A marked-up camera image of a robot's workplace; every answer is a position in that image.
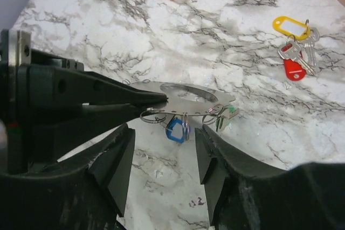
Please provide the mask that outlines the green key tag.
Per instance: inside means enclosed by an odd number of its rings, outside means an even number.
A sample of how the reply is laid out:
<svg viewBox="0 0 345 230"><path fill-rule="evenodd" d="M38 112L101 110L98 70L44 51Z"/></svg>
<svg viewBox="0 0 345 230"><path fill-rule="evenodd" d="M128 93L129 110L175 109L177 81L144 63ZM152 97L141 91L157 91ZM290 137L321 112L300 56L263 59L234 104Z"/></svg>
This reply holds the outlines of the green key tag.
<svg viewBox="0 0 345 230"><path fill-rule="evenodd" d="M224 107L216 120L216 132L221 133L230 124L232 118L239 114L239 109L233 106Z"/></svg>

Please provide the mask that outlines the blue key tag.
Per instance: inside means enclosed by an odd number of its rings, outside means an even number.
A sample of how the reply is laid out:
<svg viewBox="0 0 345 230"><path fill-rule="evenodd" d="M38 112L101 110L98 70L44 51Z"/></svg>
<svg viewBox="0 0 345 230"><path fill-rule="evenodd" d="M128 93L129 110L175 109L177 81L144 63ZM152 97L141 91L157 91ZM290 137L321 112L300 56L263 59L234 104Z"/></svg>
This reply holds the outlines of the blue key tag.
<svg viewBox="0 0 345 230"><path fill-rule="evenodd" d="M181 119L173 118L165 128L166 137L177 143L184 143L189 139L191 127Z"/></svg>

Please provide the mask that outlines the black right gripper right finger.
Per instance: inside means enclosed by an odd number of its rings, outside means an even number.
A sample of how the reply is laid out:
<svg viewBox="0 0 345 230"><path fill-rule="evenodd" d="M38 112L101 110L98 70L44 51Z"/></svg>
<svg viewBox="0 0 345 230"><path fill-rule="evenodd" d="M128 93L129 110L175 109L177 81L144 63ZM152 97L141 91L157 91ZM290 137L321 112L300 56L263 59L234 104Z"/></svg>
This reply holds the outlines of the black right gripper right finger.
<svg viewBox="0 0 345 230"><path fill-rule="evenodd" d="M215 229L344 229L344 164L282 170L195 129L199 178Z"/></svg>

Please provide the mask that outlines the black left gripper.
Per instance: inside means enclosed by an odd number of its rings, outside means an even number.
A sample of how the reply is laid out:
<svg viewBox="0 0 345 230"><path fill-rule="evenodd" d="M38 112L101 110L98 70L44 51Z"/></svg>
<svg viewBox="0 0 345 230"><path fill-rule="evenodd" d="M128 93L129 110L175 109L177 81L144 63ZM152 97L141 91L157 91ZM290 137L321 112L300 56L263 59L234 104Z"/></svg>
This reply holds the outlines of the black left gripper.
<svg viewBox="0 0 345 230"><path fill-rule="evenodd" d="M19 120L19 67L45 65L83 71L84 64L31 48L31 34L25 31L1 31L1 120L6 132L1 140L1 171L27 171L27 158Z"/></svg>

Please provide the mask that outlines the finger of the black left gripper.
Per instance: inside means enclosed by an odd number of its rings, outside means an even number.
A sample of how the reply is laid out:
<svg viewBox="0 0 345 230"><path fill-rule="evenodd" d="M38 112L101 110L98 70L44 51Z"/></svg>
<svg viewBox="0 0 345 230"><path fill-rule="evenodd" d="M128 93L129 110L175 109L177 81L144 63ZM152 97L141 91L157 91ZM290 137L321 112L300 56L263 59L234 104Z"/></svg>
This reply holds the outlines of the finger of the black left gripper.
<svg viewBox="0 0 345 230"><path fill-rule="evenodd" d="M84 103L147 105L168 100L163 93L139 90L96 72L55 68L53 78L56 86L52 103L56 106L73 107Z"/></svg>
<svg viewBox="0 0 345 230"><path fill-rule="evenodd" d="M147 105L84 106L54 127L56 147L78 147L92 138L136 119Z"/></svg>

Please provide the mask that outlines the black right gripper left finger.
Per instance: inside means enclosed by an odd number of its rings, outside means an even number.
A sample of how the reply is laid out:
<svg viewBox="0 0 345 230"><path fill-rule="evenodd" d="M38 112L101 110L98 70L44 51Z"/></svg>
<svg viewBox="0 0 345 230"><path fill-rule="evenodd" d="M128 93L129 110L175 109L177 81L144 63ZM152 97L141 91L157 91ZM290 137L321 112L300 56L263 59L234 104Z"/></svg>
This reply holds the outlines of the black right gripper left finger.
<svg viewBox="0 0 345 230"><path fill-rule="evenodd" d="M122 229L135 130L102 141L39 172L1 174L1 229Z"/></svg>

